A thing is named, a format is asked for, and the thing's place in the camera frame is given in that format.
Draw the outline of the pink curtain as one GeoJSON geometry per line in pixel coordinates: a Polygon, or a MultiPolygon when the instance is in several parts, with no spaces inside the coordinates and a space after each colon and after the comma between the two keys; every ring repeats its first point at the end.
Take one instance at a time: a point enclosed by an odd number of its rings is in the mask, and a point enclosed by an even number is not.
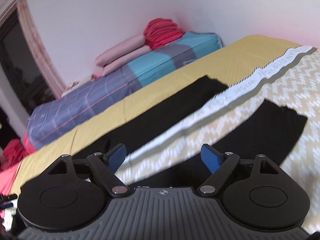
{"type": "Polygon", "coordinates": [[[1,14],[1,19],[3,19],[11,9],[17,10],[19,24],[37,68],[51,89],[54,97],[56,99],[61,98],[66,89],[66,84],[63,82],[46,51],[29,10],[27,0],[14,0],[1,14]]]}

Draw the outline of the red folded cloth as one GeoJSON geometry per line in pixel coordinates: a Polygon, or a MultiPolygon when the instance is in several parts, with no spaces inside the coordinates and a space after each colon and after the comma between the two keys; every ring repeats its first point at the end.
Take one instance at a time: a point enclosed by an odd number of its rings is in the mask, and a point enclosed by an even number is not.
{"type": "Polygon", "coordinates": [[[184,35],[184,32],[172,19],[156,18],[147,24],[143,35],[145,44],[155,50],[178,40],[184,35]]]}

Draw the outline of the pink folded blanket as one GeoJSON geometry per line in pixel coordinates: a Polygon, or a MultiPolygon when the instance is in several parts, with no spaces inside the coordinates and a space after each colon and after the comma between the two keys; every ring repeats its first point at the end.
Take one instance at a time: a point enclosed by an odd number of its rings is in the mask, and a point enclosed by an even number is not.
{"type": "Polygon", "coordinates": [[[132,60],[147,54],[151,48],[145,44],[144,35],[136,35],[104,51],[95,59],[94,75],[107,76],[132,60]]]}

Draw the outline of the pink fleece blanket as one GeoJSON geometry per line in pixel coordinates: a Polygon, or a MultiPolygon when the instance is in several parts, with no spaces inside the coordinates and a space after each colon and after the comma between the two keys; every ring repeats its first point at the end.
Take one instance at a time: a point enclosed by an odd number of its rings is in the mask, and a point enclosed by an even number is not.
{"type": "MultiPolygon", "coordinates": [[[[21,141],[24,148],[28,152],[28,155],[36,152],[36,149],[33,147],[33,145],[29,142],[28,136],[25,134],[23,141],[21,141]]],[[[18,171],[19,165],[21,161],[14,165],[13,167],[1,171],[1,194],[8,196],[9,192],[12,188],[14,179],[16,177],[16,173],[18,171]]]]}

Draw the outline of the blue plaid folded quilt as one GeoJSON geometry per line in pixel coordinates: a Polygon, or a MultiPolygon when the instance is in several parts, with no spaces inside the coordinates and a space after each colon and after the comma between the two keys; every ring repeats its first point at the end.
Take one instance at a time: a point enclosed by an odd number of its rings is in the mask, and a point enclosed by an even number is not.
{"type": "Polygon", "coordinates": [[[222,47],[215,33],[187,32],[59,100],[39,105],[28,120],[25,138],[39,150],[137,90],[222,47]]]}

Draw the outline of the red clothes pile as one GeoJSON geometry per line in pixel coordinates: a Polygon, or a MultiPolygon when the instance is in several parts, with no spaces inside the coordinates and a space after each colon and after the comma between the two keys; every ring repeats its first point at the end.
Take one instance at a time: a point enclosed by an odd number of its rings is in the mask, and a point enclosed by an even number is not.
{"type": "Polygon", "coordinates": [[[20,139],[12,139],[3,150],[4,163],[1,163],[1,171],[7,170],[22,161],[28,152],[20,139]]]}

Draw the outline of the black knit pants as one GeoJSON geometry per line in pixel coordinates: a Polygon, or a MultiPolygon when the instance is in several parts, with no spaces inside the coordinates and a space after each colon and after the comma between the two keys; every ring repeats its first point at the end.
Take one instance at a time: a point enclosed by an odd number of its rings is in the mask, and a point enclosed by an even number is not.
{"type": "Polygon", "coordinates": [[[268,94],[277,83],[262,81],[254,90],[214,110],[228,88],[202,77],[129,122],[107,132],[74,155],[85,159],[107,153],[118,144],[126,160],[118,171],[134,188],[199,187],[211,174],[200,148],[209,144],[219,152],[242,159],[264,154],[280,165],[291,153],[308,122],[305,115],[268,94]]]}

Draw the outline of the yellow patterned bedspread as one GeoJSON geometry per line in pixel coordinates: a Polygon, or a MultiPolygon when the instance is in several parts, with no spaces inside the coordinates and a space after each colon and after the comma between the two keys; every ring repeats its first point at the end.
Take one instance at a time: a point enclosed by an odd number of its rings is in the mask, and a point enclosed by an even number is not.
{"type": "Polygon", "coordinates": [[[319,239],[319,50],[251,35],[24,159],[16,239],[319,239]]]}

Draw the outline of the dark window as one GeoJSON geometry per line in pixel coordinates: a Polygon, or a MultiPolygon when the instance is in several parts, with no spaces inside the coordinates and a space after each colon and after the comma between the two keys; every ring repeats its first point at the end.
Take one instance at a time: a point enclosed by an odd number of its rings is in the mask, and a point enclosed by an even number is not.
{"type": "Polygon", "coordinates": [[[28,114],[37,106],[55,100],[29,50],[17,10],[1,25],[1,66],[28,114]]]}

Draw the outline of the white cloth behind quilt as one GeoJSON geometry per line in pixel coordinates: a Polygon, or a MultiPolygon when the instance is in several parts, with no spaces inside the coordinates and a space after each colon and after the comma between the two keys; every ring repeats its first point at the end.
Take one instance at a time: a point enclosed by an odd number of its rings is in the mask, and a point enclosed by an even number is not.
{"type": "Polygon", "coordinates": [[[82,85],[89,83],[91,81],[93,81],[95,79],[95,75],[89,75],[87,77],[85,77],[84,79],[80,80],[80,81],[75,81],[73,83],[70,83],[65,91],[62,93],[61,97],[64,97],[65,95],[69,94],[70,92],[72,92],[73,90],[81,87],[82,85]]]}

